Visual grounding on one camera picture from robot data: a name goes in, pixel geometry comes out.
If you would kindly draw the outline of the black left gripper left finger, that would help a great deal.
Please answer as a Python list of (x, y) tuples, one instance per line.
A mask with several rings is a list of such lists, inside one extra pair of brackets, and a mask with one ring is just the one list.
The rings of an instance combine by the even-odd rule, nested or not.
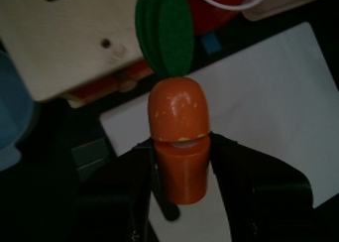
[(73, 242), (160, 242), (151, 224), (150, 202), (163, 217), (180, 217), (164, 197), (151, 139), (99, 168), (84, 181), (77, 198)]

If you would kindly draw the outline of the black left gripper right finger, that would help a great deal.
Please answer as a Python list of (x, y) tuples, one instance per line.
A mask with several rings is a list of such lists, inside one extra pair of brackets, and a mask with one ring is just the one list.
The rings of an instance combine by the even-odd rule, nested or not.
[(306, 175), (278, 158), (211, 135), (211, 161), (232, 242), (318, 242)]

